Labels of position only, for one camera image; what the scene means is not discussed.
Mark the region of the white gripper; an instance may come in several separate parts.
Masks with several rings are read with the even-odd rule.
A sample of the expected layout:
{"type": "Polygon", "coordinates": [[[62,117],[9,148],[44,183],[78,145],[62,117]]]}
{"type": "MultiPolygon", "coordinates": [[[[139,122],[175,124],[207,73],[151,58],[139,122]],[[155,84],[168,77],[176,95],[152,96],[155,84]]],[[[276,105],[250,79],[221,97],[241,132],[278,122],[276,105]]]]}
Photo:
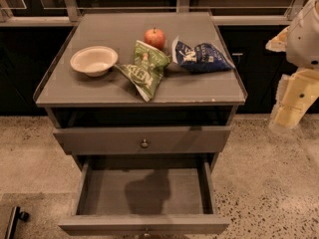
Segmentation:
{"type": "Polygon", "coordinates": [[[309,0],[289,28],[269,40],[265,48],[286,51],[289,63],[303,67],[281,77],[270,115],[271,129],[293,129],[319,98],[319,0],[309,0]]]}

